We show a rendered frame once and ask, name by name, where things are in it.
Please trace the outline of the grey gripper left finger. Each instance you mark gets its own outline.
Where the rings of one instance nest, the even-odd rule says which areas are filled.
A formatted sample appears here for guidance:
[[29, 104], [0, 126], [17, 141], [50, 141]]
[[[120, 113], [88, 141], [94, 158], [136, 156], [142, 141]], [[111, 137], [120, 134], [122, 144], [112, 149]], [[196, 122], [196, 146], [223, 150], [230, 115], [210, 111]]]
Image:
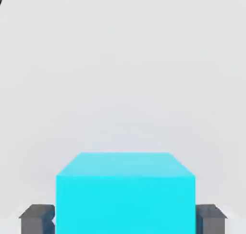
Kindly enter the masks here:
[[0, 234], [56, 234], [55, 206], [32, 204], [21, 215], [0, 219]]

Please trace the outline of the small cyan cube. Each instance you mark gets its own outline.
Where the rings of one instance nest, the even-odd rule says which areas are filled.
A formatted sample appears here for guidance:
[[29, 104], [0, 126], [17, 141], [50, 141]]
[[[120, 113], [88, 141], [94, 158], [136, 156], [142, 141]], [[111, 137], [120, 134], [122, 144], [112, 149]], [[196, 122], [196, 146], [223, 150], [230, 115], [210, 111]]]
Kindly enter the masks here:
[[196, 234], [196, 178], [170, 153], [80, 153], [56, 176], [56, 234]]

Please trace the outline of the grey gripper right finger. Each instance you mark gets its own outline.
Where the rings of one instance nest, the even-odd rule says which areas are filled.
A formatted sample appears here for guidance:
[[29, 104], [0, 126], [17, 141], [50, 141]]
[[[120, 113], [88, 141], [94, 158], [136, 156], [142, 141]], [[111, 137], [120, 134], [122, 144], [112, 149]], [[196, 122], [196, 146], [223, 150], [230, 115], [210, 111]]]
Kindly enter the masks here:
[[196, 204], [196, 234], [246, 234], [246, 218], [227, 206]]

